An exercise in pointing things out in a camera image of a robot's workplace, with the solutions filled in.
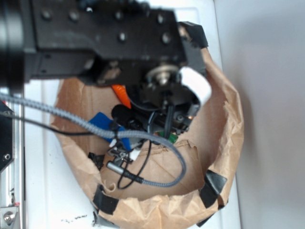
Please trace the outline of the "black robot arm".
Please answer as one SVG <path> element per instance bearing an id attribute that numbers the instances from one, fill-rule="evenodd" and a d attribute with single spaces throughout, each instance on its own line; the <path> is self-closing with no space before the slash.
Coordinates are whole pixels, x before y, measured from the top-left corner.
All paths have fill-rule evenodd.
<path id="1" fill-rule="evenodd" d="M 14 93 L 32 79 L 121 84 L 131 114 L 147 122 L 158 112 L 156 128 L 180 134 L 204 104 L 206 71 L 179 25 L 172 10 L 136 0 L 3 0 L 0 84 Z"/>

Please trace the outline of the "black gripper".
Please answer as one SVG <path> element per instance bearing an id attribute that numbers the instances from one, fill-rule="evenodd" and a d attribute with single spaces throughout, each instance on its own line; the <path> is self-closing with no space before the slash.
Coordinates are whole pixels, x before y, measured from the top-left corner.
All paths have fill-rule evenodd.
<path id="1" fill-rule="evenodd" d="M 146 76 L 146 81 L 128 87 L 128 97 L 133 109 L 148 117 L 156 112 L 158 117 L 150 130 L 171 131 L 177 134 L 189 130 L 191 122 L 212 95 L 205 69 L 185 66 L 178 71 L 168 67 L 156 68 Z M 122 104 L 112 109 L 114 121 L 126 129 L 143 130 L 142 123 L 132 110 Z"/>

